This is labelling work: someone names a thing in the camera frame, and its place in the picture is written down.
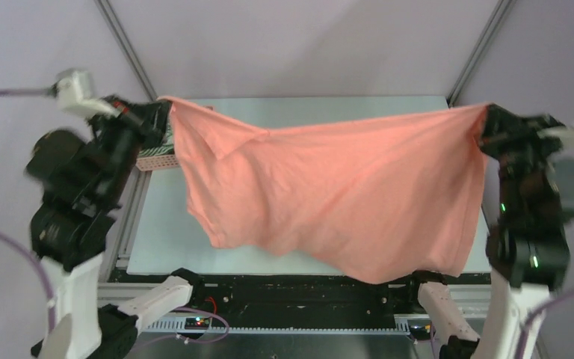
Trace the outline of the salmon pink t-shirt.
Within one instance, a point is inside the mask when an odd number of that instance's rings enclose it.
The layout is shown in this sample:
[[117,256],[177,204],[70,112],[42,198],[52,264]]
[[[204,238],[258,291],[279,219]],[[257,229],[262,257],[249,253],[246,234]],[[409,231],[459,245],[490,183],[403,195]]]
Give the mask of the salmon pink t-shirt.
[[370,284],[463,273],[488,104],[268,129],[170,103],[187,211],[215,248],[301,251]]

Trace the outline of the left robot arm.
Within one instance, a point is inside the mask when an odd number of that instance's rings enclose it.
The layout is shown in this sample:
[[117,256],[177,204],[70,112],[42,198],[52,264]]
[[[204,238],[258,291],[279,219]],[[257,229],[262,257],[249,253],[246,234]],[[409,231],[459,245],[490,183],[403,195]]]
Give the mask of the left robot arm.
[[60,337],[49,328],[31,353],[36,358],[124,358],[138,335],[162,316],[205,305],[202,279],[178,269],[149,292],[120,305],[99,306],[98,278],[106,236],[120,197],[144,147],[161,144],[171,104],[103,99],[111,110],[88,119],[93,137],[68,128],[45,134],[34,146],[27,174],[43,187],[40,208],[30,222],[31,248],[55,291],[50,327],[64,324]]

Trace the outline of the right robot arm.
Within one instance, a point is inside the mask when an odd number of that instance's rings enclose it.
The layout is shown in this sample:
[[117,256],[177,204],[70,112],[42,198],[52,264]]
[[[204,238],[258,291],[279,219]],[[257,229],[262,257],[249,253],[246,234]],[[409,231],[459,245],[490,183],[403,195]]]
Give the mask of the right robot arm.
[[546,313],[574,297],[563,291],[570,264],[565,227],[574,221],[574,127],[543,114],[522,117],[497,105],[487,111],[480,150],[499,162],[499,216],[486,256],[491,297],[483,331],[463,317],[445,281],[425,272],[404,293],[426,311],[435,358],[531,358]]

